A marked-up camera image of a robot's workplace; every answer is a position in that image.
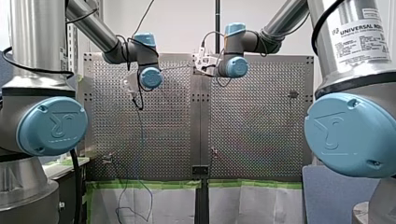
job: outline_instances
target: wire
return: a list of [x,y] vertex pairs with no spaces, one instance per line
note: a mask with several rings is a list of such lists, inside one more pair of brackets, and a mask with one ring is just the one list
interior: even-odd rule
[[157,52],[157,50],[155,50],[154,48],[152,48],[152,47],[150,47],[150,46],[147,46],[146,44],[144,44],[144,43],[142,43],[142,42],[140,42],[140,41],[138,41],[138,40],[135,40],[135,39],[133,39],[133,38],[131,38],[131,37],[128,38],[128,41],[135,42],[136,44],[141,45],[141,46],[143,46],[144,48],[153,51],[153,52],[157,55],[157,58],[160,57],[160,54],[159,54],[159,53]]
[[326,22],[326,20],[332,15],[332,13],[343,3],[345,0],[337,0],[334,2],[318,19],[317,24],[315,25],[314,32],[312,33],[311,37],[311,46],[312,50],[315,52],[316,55],[318,55],[318,48],[317,48],[317,39],[320,33],[321,28],[323,27],[323,24]]
[[204,37],[204,39],[203,39],[203,41],[202,41],[202,44],[201,44],[202,47],[205,46],[205,41],[206,41],[207,37],[210,36],[210,35],[213,35],[213,34],[218,34],[218,35],[221,35],[222,37],[224,37],[224,34],[218,32],[218,31],[211,31],[211,32],[209,32],[209,33],[207,33],[207,34],[205,35],[205,37]]
[[75,149],[70,151],[70,156],[72,157],[73,169],[76,177],[76,210],[74,216],[74,224],[79,224],[79,217],[82,206],[81,172],[79,170],[78,157]]
[[270,34],[270,36],[273,36],[273,37],[283,37],[283,36],[287,36],[287,35],[292,35],[292,34],[294,34],[296,31],[300,30],[301,27],[303,27],[303,25],[304,25],[304,24],[306,23],[306,21],[308,20],[309,15],[310,15],[310,13],[308,12],[308,14],[305,16],[304,20],[301,22],[301,24],[298,25],[294,30],[289,31],[289,32],[284,33],[284,34]]
[[6,62],[8,62],[8,63],[14,65],[15,67],[20,68],[20,69],[23,69],[23,70],[26,70],[26,71],[29,71],[29,72],[33,72],[33,73],[60,74],[60,75],[65,76],[66,79],[69,79],[70,77],[73,77],[73,76],[74,76],[74,73],[73,73],[73,72],[70,72],[70,71],[52,71],[52,70],[47,70],[47,69],[32,68],[32,67],[28,67],[28,66],[25,66],[25,65],[21,65],[21,64],[16,63],[15,61],[13,61],[13,60],[11,60],[11,59],[9,59],[9,58],[7,57],[7,54],[8,54],[9,52],[11,52],[11,51],[12,51],[12,47],[9,47],[9,48],[5,49],[5,50],[3,51],[3,54],[2,54],[3,59],[4,59]]
[[256,31],[247,30],[247,32],[253,33],[255,36],[257,36],[257,38],[260,40],[260,42],[262,42],[262,46],[264,47],[265,53],[260,53],[260,55],[263,58],[267,57],[268,48],[267,48],[267,45],[265,44],[264,37],[261,34],[257,33]]
[[82,21],[85,18],[87,18],[87,17],[91,16],[92,14],[96,13],[98,10],[99,10],[99,8],[96,8],[96,9],[92,10],[91,12],[87,13],[86,15],[84,15],[82,17],[79,17],[79,18],[77,18],[75,20],[72,20],[72,21],[67,21],[66,24],[71,24],[71,23],[75,23],[77,21]]
[[150,8],[151,8],[151,6],[152,6],[153,3],[154,3],[154,0],[151,0],[151,2],[150,2],[149,5],[148,5],[148,9],[146,9],[145,14],[143,15],[142,19],[140,20],[139,25],[137,26],[137,28],[136,28],[136,30],[134,31],[134,34],[133,34],[132,36],[134,36],[134,35],[139,31],[140,26],[142,25],[143,20],[144,20],[144,19],[146,18],[146,16],[148,15],[149,10],[150,10]]
[[125,62],[126,62],[126,68],[127,68],[127,70],[128,70],[128,71],[131,71],[131,62],[130,62],[130,60],[129,60],[130,52],[129,52],[129,46],[128,46],[129,41],[127,41],[123,35],[116,35],[116,37],[117,37],[117,38],[121,38],[122,41],[123,41],[123,44],[125,45],[126,56],[125,56],[125,53],[124,53],[123,49],[121,49],[122,58],[123,58],[123,59],[125,60]]
[[[145,148],[145,134],[144,134],[144,129],[143,129],[143,121],[142,121],[142,119],[141,119],[141,117],[140,117],[140,112],[139,112],[139,109],[138,109],[138,108],[136,108],[136,113],[137,113],[137,117],[138,117],[139,124],[140,124],[141,149],[143,150],[143,149]],[[143,183],[143,181],[141,181],[140,178],[139,178],[139,174],[138,174],[138,172],[137,172],[137,167],[138,167],[139,159],[140,159],[140,158],[138,158],[137,156],[134,157],[133,171],[134,171],[134,177],[135,177],[135,178],[137,179],[137,181],[143,186],[143,188],[145,188],[145,189],[148,191],[148,194],[150,195],[150,206],[149,206],[149,210],[148,210],[148,215],[147,215],[147,217],[144,217],[144,216],[138,214],[136,211],[134,211],[131,207],[121,207],[121,206],[120,206],[120,200],[121,200],[121,198],[122,198],[122,195],[125,193],[125,191],[126,191],[127,188],[128,188],[128,179],[129,179],[129,176],[128,176],[128,169],[125,169],[125,170],[126,170],[126,174],[127,174],[127,179],[126,179],[125,187],[124,187],[124,189],[123,189],[123,191],[122,191],[122,193],[121,193],[121,195],[120,195],[120,197],[119,197],[119,200],[118,200],[118,207],[116,208],[116,211],[115,211],[116,214],[117,214],[117,219],[118,219],[118,221],[119,221],[120,224],[122,224],[122,222],[121,222],[121,220],[120,220],[120,210],[121,210],[121,209],[128,209],[128,210],[130,210],[132,213],[134,213],[134,214],[137,215],[138,217],[141,217],[141,218],[142,218],[143,220],[145,220],[146,222],[149,222],[149,217],[151,216],[151,213],[152,213],[153,194],[152,194],[151,190],[145,185],[145,183]]]
[[[220,54],[219,54],[219,57],[218,57],[218,59],[216,60],[216,69],[218,69],[218,72],[219,72],[219,59],[221,58],[221,55],[222,55],[223,53],[224,53],[224,49],[221,50],[221,52],[220,52]],[[215,80],[216,80],[216,82],[219,84],[219,86],[221,86],[222,88],[226,88],[226,87],[231,83],[232,78],[229,78],[229,79],[228,79],[228,82],[227,82],[225,85],[221,84],[221,82],[219,81],[219,78],[218,78],[218,77],[216,77]]]

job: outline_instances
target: metal pole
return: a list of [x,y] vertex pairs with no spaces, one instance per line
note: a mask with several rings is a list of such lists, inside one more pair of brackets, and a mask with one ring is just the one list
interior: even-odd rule
[[[216,31],[220,32],[220,0],[216,0]],[[220,35],[216,33],[216,53],[220,53]]]

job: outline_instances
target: gray panel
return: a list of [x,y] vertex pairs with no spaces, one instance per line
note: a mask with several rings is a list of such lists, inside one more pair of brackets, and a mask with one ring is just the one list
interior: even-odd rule
[[[121,80],[134,73],[137,65],[132,64],[127,72],[125,65],[105,63],[101,54],[89,55],[81,83],[92,126],[85,139],[85,154],[95,156],[88,177],[133,178],[139,173],[144,179],[191,179],[191,56],[161,56],[164,82],[158,90],[143,92],[145,109],[140,115],[146,141],[142,147],[134,103],[121,86]],[[102,162],[109,153],[114,153],[117,173],[113,165]]]
[[[247,58],[249,74],[223,89],[214,79],[191,75],[190,55],[162,55],[164,83],[144,92],[142,148],[134,104],[121,86],[129,74],[125,65],[87,54],[78,98],[91,124],[82,153],[94,157],[89,179],[133,178],[136,172],[144,179],[191,179],[192,165],[212,163],[211,178],[301,180],[303,165],[311,162],[304,116],[313,100],[313,58]],[[290,91],[298,97],[290,99]],[[117,174],[102,162],[109,153]]]
[[12,65],[7,63],[3,57],[0,56],[0,87],[12,79],[12,69]]
[[[313,100],[313,59],[247,59],[249,73],[227,88],[212,80],[209,148],[216,155],[210,176],[298,181],[311,155],[304,116]],[[298,97],[290,98],[290,91]]]

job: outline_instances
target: universal robots logo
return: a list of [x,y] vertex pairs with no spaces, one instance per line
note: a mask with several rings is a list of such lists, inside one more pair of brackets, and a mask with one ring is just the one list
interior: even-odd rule
[[53,113],[50,117],[54,126],[52,128],[52,137],[62,138],[66,135],[66,125],[70,124],[75,116],[72,113]]
[[332,35],[338,35],[338,34],[340,34],[340,29],[339,28],[337,28],[337,29],[332,31]]

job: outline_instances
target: metal bracket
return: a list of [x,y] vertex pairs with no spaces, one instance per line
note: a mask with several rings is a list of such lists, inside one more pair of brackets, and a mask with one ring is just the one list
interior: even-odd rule
[[192,166],[192,175],[208,175],[209,166],[207,165],[194,165]]

